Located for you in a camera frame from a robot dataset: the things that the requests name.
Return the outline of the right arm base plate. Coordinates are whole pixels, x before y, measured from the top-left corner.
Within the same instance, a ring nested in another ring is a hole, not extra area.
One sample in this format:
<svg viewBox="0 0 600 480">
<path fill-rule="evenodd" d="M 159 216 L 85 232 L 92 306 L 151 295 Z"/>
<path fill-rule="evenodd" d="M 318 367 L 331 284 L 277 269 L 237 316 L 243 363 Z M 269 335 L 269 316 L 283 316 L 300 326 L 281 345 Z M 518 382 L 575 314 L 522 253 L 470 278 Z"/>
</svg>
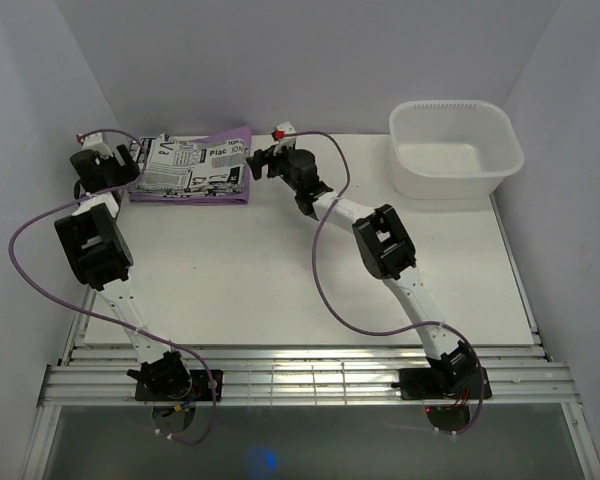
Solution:
<svg viewBox="0 0 600 480">
<path fill-rule="evenodd" d="M 491 399 L 493 394 L 487 371 L 472 371 L 460 380 L 446 381 L 433 368 L 404 368 L 398 370 L 398 380 L 391 383 L 403 400 L 437 400 L 467 398 Z"/>
</svg>

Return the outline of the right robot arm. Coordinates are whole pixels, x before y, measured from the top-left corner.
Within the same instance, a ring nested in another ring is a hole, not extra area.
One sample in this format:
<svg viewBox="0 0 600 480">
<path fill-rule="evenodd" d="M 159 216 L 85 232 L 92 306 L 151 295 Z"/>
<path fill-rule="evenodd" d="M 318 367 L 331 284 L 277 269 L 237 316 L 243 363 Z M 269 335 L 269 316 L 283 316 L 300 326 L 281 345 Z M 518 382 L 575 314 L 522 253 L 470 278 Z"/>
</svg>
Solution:
<svg viewBox="0 0 600 480">
<path fill-rule="evenodd" d="M 257 150 L 247 159 L 254 179 L 266 173 L 281 178 L 295 193 L 300 211 L 319 222 L 329 223 L 355 239 L 368 273 L 395 296 L 411 324 L 392 332 L 375 332 L 387 337 L 415 330 L 422 342 L 428 365 L 406 368 L 392 386 L 404 400 L 487 399 L 488 378 L 475 350 L 457 330 L 444 322 L 421 282 L 416 249 L 394 207 L 370 208 L 345 199 L 318 175 L 315 156 L 308 150 L 272 146 Z"/>
</svg>

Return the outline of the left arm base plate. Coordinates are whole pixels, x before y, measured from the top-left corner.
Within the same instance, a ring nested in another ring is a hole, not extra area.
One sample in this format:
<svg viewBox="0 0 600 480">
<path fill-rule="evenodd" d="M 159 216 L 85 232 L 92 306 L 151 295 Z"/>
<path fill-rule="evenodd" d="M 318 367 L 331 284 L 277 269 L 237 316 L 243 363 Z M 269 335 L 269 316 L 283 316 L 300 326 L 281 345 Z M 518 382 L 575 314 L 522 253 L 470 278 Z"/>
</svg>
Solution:
<svg viewBox="0 0 600 480">
<path fill-rule="evenodd" d="M 220 369 L 212 369 L 213 384 L 215 385 L 216 401 L 222 399 L 224 371 Z M 212 391 L 211 382 L 207 374 L 202 369 L 190 370 L 192 385 L 186 396 L 170 397 L 166 394 L 152 393 L 142 383 L 137 382 L 133 398 L 140 402 L 177 402 L 183 403 L 192 399 L 194 402 L 211 402 Z"/>
</svg>

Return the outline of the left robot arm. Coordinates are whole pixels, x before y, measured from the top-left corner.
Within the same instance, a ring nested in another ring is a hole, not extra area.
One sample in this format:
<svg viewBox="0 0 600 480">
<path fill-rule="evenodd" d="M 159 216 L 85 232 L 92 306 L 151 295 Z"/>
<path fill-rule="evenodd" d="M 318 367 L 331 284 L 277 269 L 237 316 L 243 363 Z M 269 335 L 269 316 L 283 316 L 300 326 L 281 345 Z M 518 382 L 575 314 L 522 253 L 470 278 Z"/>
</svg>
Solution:
<svg viewBox="0 0 600 480">
<path fill-rule="evenodd" d="M 76 191 L 84 197 L 71 215 L 54 222 L 69 265 L 123 324 L 139 363 L 127 375 L 159 398 L 185 399 L 192 393 L 192 376 L 179 352 L 146 336 L 148 325 L 131 291 L 133 257 L 117 226 L 122 201 L 117 189 L 137 179 L 139 166 L 126 146 L 112 149 L 102 134 L 85 137 L 70 163 L 78 174 Z"/>
</svg>

